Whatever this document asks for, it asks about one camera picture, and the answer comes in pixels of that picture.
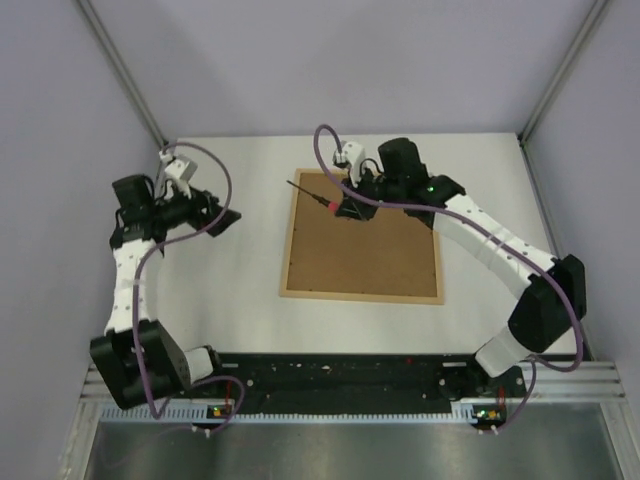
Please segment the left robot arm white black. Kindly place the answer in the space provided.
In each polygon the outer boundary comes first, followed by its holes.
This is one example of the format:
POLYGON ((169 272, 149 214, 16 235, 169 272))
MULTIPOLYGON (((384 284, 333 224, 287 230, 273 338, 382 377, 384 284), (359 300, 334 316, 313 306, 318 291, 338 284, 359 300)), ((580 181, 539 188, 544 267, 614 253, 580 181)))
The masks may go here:
POLYGON ((142 174, 112 187, 120 204, 109 239, 116 263, 114 299, 103 334, 90 342, 93 363, 123 410, 193 385, 205 396, 220 394, 227 374, 217 352, 209 345, 182 349, 158 319, 158 274, 169 231, 187 224, 217 237, 241 214, 224 210, 215 196, 198 189, 156 198, 150 177, 142 174))

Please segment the wooden photo frame brown back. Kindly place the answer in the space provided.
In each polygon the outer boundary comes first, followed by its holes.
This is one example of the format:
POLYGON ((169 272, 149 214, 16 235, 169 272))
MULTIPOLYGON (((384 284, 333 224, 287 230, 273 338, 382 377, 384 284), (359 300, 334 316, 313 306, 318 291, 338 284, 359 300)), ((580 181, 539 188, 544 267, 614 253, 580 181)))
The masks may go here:
POLYGON ((280 295, 289 298, 442 305, 440 239, 403 211, 373 219, 338 218, 307 195, 338 202, 341 191, 319 169, 294 174, 280 295))

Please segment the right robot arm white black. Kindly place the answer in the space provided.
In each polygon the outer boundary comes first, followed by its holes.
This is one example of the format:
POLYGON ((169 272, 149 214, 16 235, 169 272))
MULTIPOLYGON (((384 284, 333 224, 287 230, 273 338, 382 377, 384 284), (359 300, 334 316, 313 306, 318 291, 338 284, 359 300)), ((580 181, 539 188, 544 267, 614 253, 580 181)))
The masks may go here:
POLYGON ((406 215, 457 243, 508 288, 516 306, 507 324, 475 354, 467 370, 469 388, 487 396, 516 363, 544 353, 567 331, 580 339, 586 314, 585 268, 573 255, 558 258, 499 224, 446 175, 431 175, 417 145, 405 138, 378 148, 368 158, 357 142, 342 142, 333 155, 346 171, 340 215, 373 218, 379 207, 397 204, 406 215))

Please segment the pink handled screwdriver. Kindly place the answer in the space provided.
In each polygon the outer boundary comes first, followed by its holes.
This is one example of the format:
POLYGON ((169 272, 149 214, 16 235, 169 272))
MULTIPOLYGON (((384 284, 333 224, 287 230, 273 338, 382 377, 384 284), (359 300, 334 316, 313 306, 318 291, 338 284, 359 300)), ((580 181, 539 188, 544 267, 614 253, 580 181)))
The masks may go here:
POLYGON ((294 188, 298 189, 300 192, 305 193, 306 195, 308 195, 309 197, 311 197, 312 199, 314 199, 316 202, 318 202, 319 204, 323 205, 325 208, 327 208, 332 214, 336 214, 336 212, 339 209, 339 204, 333 201, 330 201, 329 199, 322 197, 320 195, 317 195, 315 193, 310 192, 309 190, 302 188, 301 186, 293 183, 290 180, 287 180, 287 183, 291 186, 293 186, 294 188))

